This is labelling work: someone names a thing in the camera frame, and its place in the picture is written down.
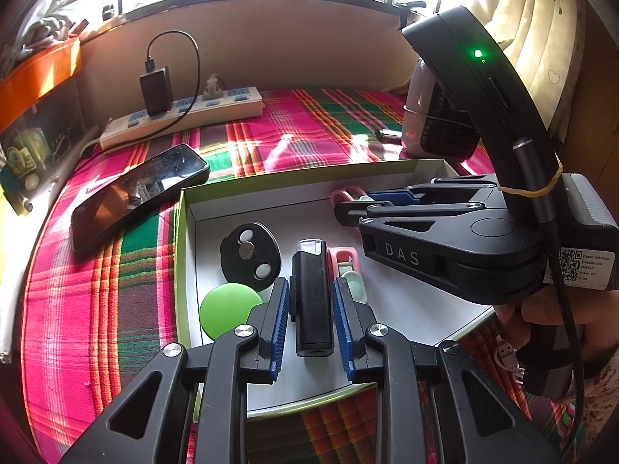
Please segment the green mushroom suction holder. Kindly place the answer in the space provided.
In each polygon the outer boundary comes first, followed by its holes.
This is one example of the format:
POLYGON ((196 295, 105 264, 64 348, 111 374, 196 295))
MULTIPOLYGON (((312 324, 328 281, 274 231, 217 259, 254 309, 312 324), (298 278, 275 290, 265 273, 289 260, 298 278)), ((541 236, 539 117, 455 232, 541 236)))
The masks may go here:
POLYGON ((227 283, 212 289, 199 306, 202 331, 216 340, 222 334, 245 324, 251 310, 262 304, 261 296, 251 287, 227 283))

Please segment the pink clip with mint pad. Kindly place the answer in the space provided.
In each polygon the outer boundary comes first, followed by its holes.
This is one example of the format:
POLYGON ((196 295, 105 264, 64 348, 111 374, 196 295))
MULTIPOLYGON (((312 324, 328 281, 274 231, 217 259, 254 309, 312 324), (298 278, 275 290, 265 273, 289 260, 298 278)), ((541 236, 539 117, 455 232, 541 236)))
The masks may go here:
POLYGON ((354 247, 329 247, 327 248, 327 260, 330 278, 333 281, 337 278, 344 278, 351 290, 352 299, 355 302, 366 304, 368 295, 361 275, 357 250, 354 247))

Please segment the black rectangular device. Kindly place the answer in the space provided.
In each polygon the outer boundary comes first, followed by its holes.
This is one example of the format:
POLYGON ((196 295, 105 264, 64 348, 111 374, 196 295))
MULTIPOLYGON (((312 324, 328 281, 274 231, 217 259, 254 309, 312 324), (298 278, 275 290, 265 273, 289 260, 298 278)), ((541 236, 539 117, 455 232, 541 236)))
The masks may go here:
POLYGON ((289 278, 289 315, 296 326, 296 353, 300 357, 326 357, 333 353, 332 296, 328 282, 325 241, 299 241, 289 278))

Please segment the black round disc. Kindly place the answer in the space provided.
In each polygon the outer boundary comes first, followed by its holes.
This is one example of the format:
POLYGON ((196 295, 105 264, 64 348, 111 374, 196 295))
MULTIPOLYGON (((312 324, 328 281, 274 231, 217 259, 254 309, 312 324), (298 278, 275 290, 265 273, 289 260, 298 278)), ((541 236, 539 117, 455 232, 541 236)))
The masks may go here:
POLYGON ((221 271, 228 283, 260 292, 270 287, 281 269, 279 245, 258 222, 240 224, 221 241, 221 271))

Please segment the pink carabiner clip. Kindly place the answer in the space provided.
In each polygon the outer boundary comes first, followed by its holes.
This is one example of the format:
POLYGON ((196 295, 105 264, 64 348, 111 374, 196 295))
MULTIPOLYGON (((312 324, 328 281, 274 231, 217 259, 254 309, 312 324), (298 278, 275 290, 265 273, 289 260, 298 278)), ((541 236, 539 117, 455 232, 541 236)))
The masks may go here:
POLYGON ((335 189, 330 193, 330 202, 333 205, 351 201, 373 201, 373 198, 371 198, 364 189, 358 186, 345 186, 342 189, 335 189))

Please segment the black grey small heater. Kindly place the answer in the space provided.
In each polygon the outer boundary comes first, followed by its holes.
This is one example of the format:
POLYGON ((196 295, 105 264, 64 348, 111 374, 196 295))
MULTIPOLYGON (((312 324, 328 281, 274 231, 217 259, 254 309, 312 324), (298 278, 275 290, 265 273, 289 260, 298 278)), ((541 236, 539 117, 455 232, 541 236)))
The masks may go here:
POLYGON ((414 158, 466 160, 479 143, 469 115, 454 110, 422 59, 411 74, 404 104, 402 144, 414 158))

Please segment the white power strip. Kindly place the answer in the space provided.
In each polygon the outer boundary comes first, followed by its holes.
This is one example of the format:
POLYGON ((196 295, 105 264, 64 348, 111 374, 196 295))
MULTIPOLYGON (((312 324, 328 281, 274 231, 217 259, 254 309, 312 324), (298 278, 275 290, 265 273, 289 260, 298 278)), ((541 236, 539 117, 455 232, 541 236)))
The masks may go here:
POLYGON ((199 96, 194 104, 192 99, 192 96, 177 99, 170 110, 155 116, 143 109, 111 121, 100 136, 100 147, 107 150, 134 139, 256 118, 263 109, 262 96, 255 87, 224 90, 217 99, 199 96))

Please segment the black smartphone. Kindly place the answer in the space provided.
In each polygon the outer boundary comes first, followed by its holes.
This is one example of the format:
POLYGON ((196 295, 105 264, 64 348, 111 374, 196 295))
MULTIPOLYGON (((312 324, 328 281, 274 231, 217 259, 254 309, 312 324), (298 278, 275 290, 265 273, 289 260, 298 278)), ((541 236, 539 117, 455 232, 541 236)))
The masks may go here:
POLYGON ((84 256, 188 186, 208 181, 210 165, 185 143, 118 176, 72 212, 72 251, 84 256))

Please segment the white plug on strip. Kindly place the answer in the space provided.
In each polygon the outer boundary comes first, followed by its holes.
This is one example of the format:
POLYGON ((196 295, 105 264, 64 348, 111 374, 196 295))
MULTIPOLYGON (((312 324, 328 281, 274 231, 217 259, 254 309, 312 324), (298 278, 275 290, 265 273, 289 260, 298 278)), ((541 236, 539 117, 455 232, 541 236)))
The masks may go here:
POLYGON ((219 99, 224 96, 224 92, 227 90, 226 84, 218 74, 211 74, 207 79, 205 90, 202 93, 202 99, 204 101, 210 101, 211 99, 219 99))

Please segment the cream patterned curtain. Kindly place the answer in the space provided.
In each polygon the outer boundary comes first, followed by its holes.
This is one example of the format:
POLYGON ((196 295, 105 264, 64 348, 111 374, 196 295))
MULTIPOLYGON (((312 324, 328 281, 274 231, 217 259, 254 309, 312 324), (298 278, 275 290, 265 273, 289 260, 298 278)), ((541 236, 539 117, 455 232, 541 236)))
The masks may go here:
POLYGON ((585 50, 585 0, 473 0, 549 134, 564 142, 585 50))

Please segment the black charger adapter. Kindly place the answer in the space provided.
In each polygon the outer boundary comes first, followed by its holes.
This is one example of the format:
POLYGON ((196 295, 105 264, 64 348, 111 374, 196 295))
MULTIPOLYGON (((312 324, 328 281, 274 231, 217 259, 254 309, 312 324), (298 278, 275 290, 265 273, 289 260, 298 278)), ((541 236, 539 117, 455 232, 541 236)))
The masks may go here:
POLYGON ((167 112, 173 102, 171 78, 167 66, 158 68, 154 60, 145 61, 146 72, 140 76, 145 108, 149 116, 167 112))

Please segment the orange tray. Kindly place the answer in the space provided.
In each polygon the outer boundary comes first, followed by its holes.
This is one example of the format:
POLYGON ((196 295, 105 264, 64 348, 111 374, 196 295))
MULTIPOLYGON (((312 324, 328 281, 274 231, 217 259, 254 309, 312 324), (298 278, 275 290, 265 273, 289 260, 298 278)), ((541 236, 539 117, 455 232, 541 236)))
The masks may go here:
POLYGON ((1 82, 0 130, 9 128, 28 108, 81 68, 81 41, 77 36, 36 53, 15 68, 1 82))

